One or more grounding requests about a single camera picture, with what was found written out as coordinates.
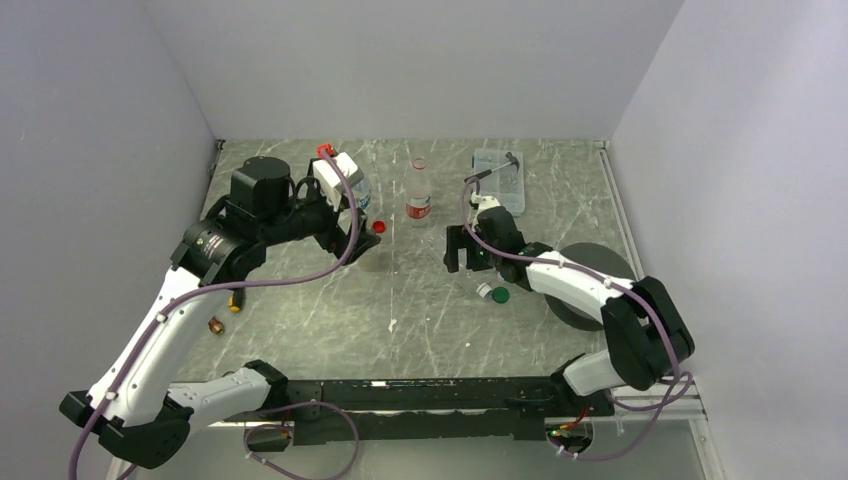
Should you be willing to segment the brown bottle green cap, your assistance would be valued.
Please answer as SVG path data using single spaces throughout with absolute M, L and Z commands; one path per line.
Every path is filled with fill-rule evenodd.
M 379 244 L 370 248 L 357 259 L 356 265 L 366 273 L 390 273 L 393 269 L 391 246 Z

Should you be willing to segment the blue label water bottle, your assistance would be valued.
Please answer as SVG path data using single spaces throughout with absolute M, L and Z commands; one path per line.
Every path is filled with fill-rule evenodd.
M 372 185 L 367 176 L 364 176 L 354 187 L 353 193 L 357 206 L 363 212 L 368 213 L 372 203 Z

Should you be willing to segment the clear unlabeled plastic bottle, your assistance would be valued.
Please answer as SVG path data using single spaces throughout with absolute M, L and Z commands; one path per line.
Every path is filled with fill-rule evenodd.
M 423 243 L 426 244 L 431 257 L 435 260 L 438 270 L 446 274 L 454 284 L 468 295 L 479 297 L 484 301 L 491 299 L 493 287 L 488 283 L 488 277 L 482 272 L 475 272 L 467 267 L 467 255 L 464 248 L 458 251 L 458 270 L 454 273 L 447 271 L 444 263 L 446 236 L 442 229 L 429 230 Z

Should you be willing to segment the red label clear bottle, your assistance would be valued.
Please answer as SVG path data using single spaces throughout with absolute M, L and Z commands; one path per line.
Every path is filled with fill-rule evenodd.
M 405 211 L 409 218 L 422 221 L 432 209 L 433 187 L 430 181 L 428 161 L 423 157 L 413 158 L 405 173 Z

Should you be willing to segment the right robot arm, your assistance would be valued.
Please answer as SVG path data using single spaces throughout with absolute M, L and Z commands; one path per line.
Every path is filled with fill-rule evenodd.
M 557 300 L 599 325 L 605 350 L 579 356 L 554 374 L 551 401 L 574 415 L 591 394 L 628 386 L 645 391 L 695 351 L 695 342 L 665 285 L 646 276 L 604 275 L 553 247 L 528 242 L 501 206 L 480 207 L 466 225 L 445 229 L 443 263 L 450 273 L 496 270 L 507 282 Z

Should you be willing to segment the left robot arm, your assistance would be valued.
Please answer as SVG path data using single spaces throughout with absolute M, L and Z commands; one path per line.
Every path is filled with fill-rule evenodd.
M 288 380 L 264 361 L 193 386 L 176 385 L 175 375 L 216 311 L 252 287 L 249 275 L 269 248 L 313 238 L 344 266 L 379 243 L 353 191 L 363 178 L 348 154 L 329 146 L 301 180 L 283 160 L 247 159 L 233 171 L 229 192 L 186 229 L 118 359 L 90 388 L 68 393 L 61 413 L 114 457 L 144 469 L 160 467 L 190 435 L 218 421 L 251 411 L 279 417 L 290 400 Z

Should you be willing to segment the clear plastic organizer box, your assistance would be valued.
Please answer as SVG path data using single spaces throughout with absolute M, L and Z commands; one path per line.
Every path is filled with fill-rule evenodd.
M 492 173 L 480 182 L 480 194 L 494 196 L 514 217 L 520 217 L 526 208 L 522 152 L 477 148 L 471 160 L 472 174 L 506 163 L 506 152 L 512 152 L 518 158 L 519 171 L 516 171 L 514 167 L 506 167 Z

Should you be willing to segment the small black hammer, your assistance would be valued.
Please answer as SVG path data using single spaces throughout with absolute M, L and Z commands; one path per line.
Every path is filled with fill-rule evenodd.
M 486 177 L 488 177 L 489 175 L 491 175 L 492 173 L 498 172 L 499 170 L 502 170 L 502 169 L 504 169 L 504 168 L 506 168 L 506 167 L 514 167 L 516 171 L 519 171 L 519 169 L 520 169 L 520 161 L 518 160 L 518 158 L 517 158 L 517 157 L 516 157 L 516 156 L 515 156 L 512 152 L 506 152 L 506 153 L 505 153 L 505 158 L 506 158 L 506 160 L 507 160 L 507 162 L 506 162 L 506 163 L 501 164 L 501 165 L 499 165 L 499 166 L 497 166 L 497 167 L 495 167 L 495 168 L 486 169 L 486 170 L 483 170 L 483 171 L 481 171 L 481 172 L 479 172 L 479 173 L 472 174 L 472 175 L 470 175 L 469 177 L 466 177 L 466 178 L 464 179 L 464 181 L 465 181 L 466 183 L 468 183 L 468 182 L 472 182 L 472 183 L 479 183 L 479 182 L 481 182 L 484 178 L 486 178 Z

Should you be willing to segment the small copper fitting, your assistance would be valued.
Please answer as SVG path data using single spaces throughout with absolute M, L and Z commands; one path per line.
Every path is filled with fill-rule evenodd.
M 211 318 L 208 323 L 208 330 L 214 335 L 222 335 L 225 332 L 225 326 L 216 318 Z

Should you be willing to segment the black base frame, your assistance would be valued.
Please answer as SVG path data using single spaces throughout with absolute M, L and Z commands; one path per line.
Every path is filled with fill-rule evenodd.
M 296 446 L 351 440 L 509 437 L 542 441 L 558 423 L 585 425 L 615 408 L 547 376 L 292 380 L 285 397 L 230 421 L 292 428 Z

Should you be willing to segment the aluminium rail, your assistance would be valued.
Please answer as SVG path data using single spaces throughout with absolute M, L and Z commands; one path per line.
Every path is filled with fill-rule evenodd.
M 347 412 L 394 414 L 508 410 L 523 417 L 609 417 L 617 410 L 649 412 L 691 395 L 689 378 L 672 384 L 661 381 L 646 391 L 620 388 L 624 402 L 612 391 L 586 397 L 567 392 L 564 384 L 546 377 L 452 378 L 409 380 L 290 381 L 272 374 L 241 369 L 205 383 L 175 383 L 158 390 L 131 384 L 114 398 L 108 418 L 124 426 L 149 423 L 165 412 L 184 414 L 194 429 L 248 415 L 270 418 L 288 407 L 315 415 L 321 408 Z

